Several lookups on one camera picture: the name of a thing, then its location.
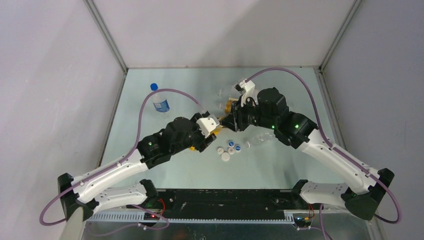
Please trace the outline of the solid blue cap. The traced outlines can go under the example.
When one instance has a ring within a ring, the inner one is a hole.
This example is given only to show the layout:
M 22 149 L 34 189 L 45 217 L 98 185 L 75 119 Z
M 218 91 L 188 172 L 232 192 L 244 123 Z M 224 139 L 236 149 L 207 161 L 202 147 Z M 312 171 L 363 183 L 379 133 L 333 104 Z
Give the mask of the solid blue cap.
M 156 83 L 151 83 L 150 84 L 150 89 L 151 91 L 157 91 L 159 89 L 158 85 Z

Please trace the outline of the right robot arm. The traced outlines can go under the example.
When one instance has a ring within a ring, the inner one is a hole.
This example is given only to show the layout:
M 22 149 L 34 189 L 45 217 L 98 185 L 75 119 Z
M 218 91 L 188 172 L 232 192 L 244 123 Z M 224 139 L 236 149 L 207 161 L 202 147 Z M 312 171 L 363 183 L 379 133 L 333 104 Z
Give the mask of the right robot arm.
M 295 208 L 325 204 L 342 207 L 366 221 L 376 216 L 394 178 L 391 170 L 377 170 L 331 142 L 313 120 L 290 111 L 285 96 L 276 88 L 261 90 L 256 99 L 252 97 L 253 90 L 236 89 L 241 96 L 232 104 L 230 113 L 235 132 L 249 126 L 270 129 L 281 143 L 313 157 L 343 180 L 343 183 L 299 180 L 290 196 Z

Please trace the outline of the yellow label bottle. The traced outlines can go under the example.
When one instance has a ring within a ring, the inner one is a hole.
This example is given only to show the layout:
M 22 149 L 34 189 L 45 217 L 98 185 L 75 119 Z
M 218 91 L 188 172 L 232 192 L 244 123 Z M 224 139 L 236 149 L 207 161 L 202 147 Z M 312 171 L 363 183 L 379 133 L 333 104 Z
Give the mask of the yellow label bottle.
M 222 115 L 222 116 L 219 116 L 219 117 L 217 117 L 218 118 L 218 121 L 219 121 L 219 124 L 220 124 L 220 117 L 223 117 L 223 116 L 225 116 L 225 115 Z M 216 136 L 216 139 L 217 139 L 217 135 L 218 135 L 218 133 L 222 130 L 222 126 L 220 125 L 219 127 L 217 127 L 214 131 L 213 131 L 213 133 L 215 134 L 215 136 Z M 192 148 L 192 144 L 191 144 L 191 146 L 189 147 L 189 149 L 191 150 L 191 151 L 197 151 L 197 150 L 195 150 L 194 148 Z

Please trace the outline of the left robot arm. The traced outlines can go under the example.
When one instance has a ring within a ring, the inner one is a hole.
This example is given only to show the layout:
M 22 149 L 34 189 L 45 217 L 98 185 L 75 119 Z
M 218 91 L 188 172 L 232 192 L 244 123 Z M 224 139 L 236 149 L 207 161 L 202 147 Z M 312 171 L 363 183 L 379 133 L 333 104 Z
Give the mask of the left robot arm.
M 166 163 L 186 149 L 203 152 L 217 138 L 215 131 L 219 127 L 238 130 L 233 114 L 222 120 L 208 112 L 196 113 L 190 119 L 177 117 L 165 128 L 144 137 L 116 162 L 80 176 L 62 174 L 57 181 L 63 194 L 60 202 L 65 220 L 77 209 L 82 209 L 82 218 L 87 220 L 98 212 L 121 206 L 153 208 L 158 202 L 158 193 L 151 180 L 143 179 L 125 187 L 114 187 L 114 184 Z

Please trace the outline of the crushed blue label bottle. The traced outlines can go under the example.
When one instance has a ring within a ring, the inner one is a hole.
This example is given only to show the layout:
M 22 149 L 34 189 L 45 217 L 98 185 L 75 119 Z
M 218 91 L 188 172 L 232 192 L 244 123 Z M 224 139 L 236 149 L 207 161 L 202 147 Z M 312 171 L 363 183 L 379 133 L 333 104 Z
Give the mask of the crushed blue label bottle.
M 163 95 L 160 92 L 158 92 L 158 90 L 152 91 L 153 92 L 153 96 L 152 96 L 153 106 L 154 106 L 154 108 L 157 112 L 166 113 L 170 110 L 168 101 L 165 97 L 163 97 Z

